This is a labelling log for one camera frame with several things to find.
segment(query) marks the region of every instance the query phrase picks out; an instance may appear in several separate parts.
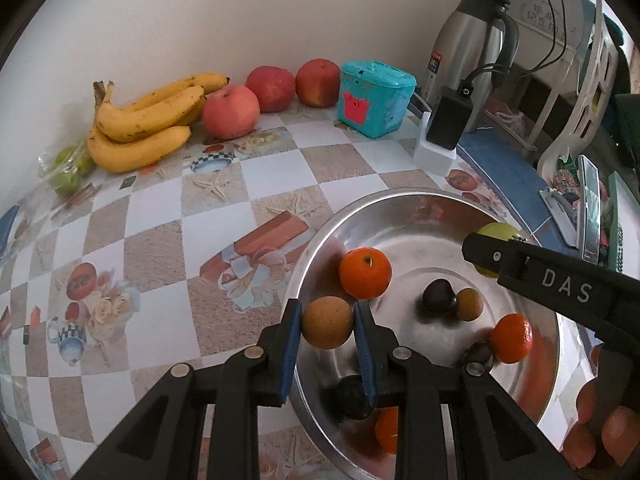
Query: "printed starfish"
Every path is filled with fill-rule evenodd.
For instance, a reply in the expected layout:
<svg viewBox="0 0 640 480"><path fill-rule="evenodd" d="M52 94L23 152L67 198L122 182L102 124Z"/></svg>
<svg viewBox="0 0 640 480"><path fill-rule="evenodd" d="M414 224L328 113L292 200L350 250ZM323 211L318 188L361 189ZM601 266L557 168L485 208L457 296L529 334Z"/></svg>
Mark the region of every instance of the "printed starfish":
<svg viewBox="0 0 640 480"><path fill-rule="evenodd" d="M289 211L293 215L299 216L302 218L302 217L308 217L309 215L311 215L311 213L313 213L316 209L320 207L320 205L315 205L315 206L303 205L302 197L298 193L295 193L292 198L293 198L292 202L290 202L289 206L285 207L284 209L268 205L267 211L273 213L274 215L279 215L281 213L284 213L285 211Z"/></svg>
<svg viewBox="0 0 640 480"><path fill-rule="evenodd" d="M220 176L222 175L222 171L219 171L213 181L209 180L192 180L192 182L198 186L201 190L206 194L212 194L217 197L219 200L226 202L225 192L222 191L222 187L226 186L226 184L230 183L230 180L225 176L225 180L221 180Z"/></svg>

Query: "tangerine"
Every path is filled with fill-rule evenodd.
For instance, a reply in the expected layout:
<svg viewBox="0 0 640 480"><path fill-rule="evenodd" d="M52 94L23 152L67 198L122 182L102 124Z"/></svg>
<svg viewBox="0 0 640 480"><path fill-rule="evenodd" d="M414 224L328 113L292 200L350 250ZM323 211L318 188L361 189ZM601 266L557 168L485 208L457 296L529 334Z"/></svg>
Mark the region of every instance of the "tangerine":
<svg viewBox="0 0 640 480"><path fill-rule="evenodd" d="M522 314L507 314L495 325L489 337L494 356L506 364L525 358L533 343L531 323Z"/></svg>
<svg viewBox="0 0 640 480"><path fill-rule="evenodd" d="M398 452L398 407L384 408L376 421L376 440L387 453Z"/></svg>
<svg viewBox="0 0 640 480"><path fill-rule="evenodd" d="M385 253L360 247L346 253L338 268L342 288L357 300L372 300L391 282L391 263Z"/></svg>

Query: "bunch of bananas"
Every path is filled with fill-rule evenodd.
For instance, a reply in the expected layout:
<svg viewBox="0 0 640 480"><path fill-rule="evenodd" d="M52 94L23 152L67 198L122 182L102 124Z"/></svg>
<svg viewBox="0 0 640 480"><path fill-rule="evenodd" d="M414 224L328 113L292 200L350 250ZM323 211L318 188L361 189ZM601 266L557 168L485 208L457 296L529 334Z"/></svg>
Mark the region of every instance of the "bunch of bananas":
<svg viewBox="0 0 640 480"><path fill-rule="evenodd" d="M95 163L111 173L149 166L180 148L191 136L189 124L201 117L205 95L229 78L205 72L174 81L132 104L111 103L113 83L94 83L95 118L87 148Z"/></svg>

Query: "checkered tablecloth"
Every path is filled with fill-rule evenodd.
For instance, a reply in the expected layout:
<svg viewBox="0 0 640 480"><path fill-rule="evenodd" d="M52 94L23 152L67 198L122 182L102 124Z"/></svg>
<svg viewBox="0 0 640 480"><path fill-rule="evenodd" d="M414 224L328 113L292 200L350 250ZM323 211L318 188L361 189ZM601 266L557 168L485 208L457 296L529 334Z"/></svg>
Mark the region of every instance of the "checkered tablecloth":
<svg viewBox="0 0 640 480"><path fill-rule="evenodd" d="M379 140L338 123L334 110L300 104L262 115L256 132L219 146L203 145L202 129L194 130L187 146L156 166L123 175L95 171L97 194L55 217L55 208L45 208L28 244L0 269L0 313L8 307L11 329L0 340L0 415L40 478L73 474L171 364L219 364L278 322L278 294L290 268L273 294L263 294L270 300L243 310L228 284L202 278L200 267L280 213L289 211L314 230L367 194L419 186L463 194L516 224L465 161L458 159L452 178L414 166L417 127L409 116ZM191 163L212 152L235 157L219 171L193 173ZM85 300L93 321L83 322L94 337L87 335L84 354L70 366L48 339L56 336L52 320L68 316L66 286L81 262L120 286L128 301L123 312L135 312L118 317L113 301L101 303L104 294ZM24 345L36 307L39 322ZM592 377L575 326L563 327L558 384L540 423L556 446L575 419L577 391ZM313 470L340 478L290 406L261 409L259 433L263 478ZM52 447L58 461L47 463L39 444Z"/></svg>

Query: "apple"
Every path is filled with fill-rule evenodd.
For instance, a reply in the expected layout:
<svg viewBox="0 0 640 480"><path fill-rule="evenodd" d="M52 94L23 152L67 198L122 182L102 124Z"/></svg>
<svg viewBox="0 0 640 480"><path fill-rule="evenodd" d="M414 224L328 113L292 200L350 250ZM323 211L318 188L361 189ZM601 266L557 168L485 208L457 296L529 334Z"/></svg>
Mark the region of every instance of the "apple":
<svg viewBox="0 0 640 480"><path fill-rule="evenodd" d="M260 117L260 103L243 85L226 85L207 97L202 124L218 139L236 139L250 133Z"/></svg>
<svg viewBox="0 0 640 480"><path fill-rule="evenodd" d="M333 106L340 92L340 67L328 59L312 59L296 74L296 93L303 104L315 108Z"/></svg>
<svg viewBox="0 0 640 480"><path fill-rule="evenodd" d="M258 98L261 112L286 110L296 95L292 73L277 66L255 68L244 84Z"/></svg>

